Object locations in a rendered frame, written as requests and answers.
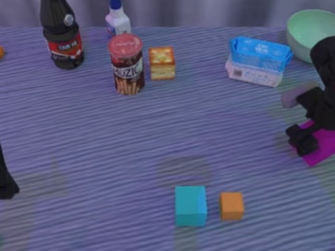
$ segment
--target mint green bowl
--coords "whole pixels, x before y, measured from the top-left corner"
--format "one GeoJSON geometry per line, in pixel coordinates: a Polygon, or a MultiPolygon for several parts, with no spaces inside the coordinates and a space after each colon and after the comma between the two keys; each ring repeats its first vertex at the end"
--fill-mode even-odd
{"type": "Polygon", "coordinates": [[[311,63],[310,49],[320,40],[335,36],[335,14],[320,9],[307,9],[292,15],[287,22],[287,43],[294,55],[311,63]]]}

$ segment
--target blue bottle cap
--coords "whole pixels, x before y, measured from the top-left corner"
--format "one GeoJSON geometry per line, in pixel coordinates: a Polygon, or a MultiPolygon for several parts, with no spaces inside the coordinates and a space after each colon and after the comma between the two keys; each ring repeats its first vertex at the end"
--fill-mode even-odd
{"type": "Polygon", "coordinates": [[[109,7],[111,9],[120,9],[122,7],[121,0],[109,0],[109,7]]]}

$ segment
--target black object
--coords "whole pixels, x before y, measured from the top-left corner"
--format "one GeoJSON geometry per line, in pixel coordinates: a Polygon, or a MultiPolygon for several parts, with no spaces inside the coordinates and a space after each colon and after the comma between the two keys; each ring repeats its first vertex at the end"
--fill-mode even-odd
{"type": "Polygon", "coordinates": [[[313,133],[320,129],[335,131],[335,36],[319,41],[310,52],[325,90],[315,87],[296,100],[307,111],[306,118],[314,124],[302,129],[293,125],[286,129],[289,144],[296,147],[299,156],[308,155],[319,149],[313,133]]]}
{"type": "Polygon", "coordinates": [[[19,186],[10,175],[0,145],[0,200],[9,200],[20,192],[19,186]]]}
{"type": "Polygon", "coordinates": [[[66,70],[81,65],[84,51],[79,26],[66,0],[41,0],[40,21],[55,65],[66,70]]]}

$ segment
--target pink block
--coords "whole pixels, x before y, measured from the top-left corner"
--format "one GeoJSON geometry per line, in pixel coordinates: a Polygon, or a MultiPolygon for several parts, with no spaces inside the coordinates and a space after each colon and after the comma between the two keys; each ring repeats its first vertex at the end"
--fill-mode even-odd
{"type": "MultiPolygon", "coordinates": [[[[300,127],[305,129],[311,125],[313,125],[313,121],[309,120],[300,127]]],[[[335,154],[335,131],[321,129],[315,132],[313,136],[319,141],[319,150],[303,156],[303,159],[310,167],[319,164],[321,161],[335,154]]]]}

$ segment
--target jar lid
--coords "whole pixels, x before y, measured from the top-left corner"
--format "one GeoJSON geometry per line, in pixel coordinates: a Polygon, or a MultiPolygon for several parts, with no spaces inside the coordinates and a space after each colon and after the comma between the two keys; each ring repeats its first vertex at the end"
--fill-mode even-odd
{"type": "Polygon", "coordinates": [[[116,35],[108,43],[109,53],[116,58],[135,56],[142,50],[142,46],[142,40],[129,33],[116,35]]]}

